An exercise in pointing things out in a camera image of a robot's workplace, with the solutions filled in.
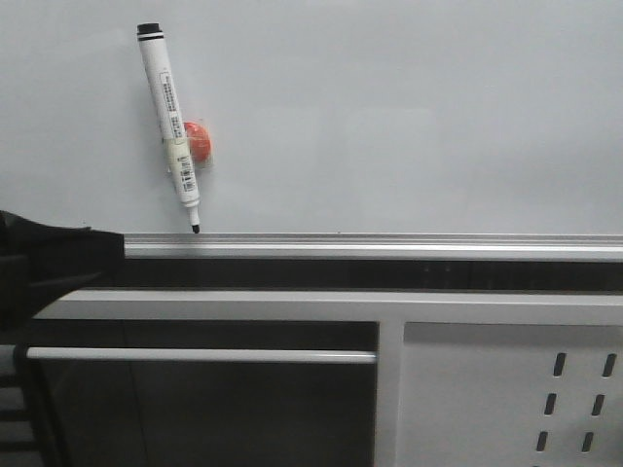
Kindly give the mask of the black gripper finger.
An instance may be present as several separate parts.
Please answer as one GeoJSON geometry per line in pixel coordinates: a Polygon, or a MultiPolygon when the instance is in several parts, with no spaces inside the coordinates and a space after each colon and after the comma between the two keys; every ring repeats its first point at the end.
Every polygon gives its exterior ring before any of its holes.
{"type": "Polygon", "coordinates": [[[1,329],[23,326],[46,306],[125,260],[121,233],[40,224],[1,212],[1,329]]]}

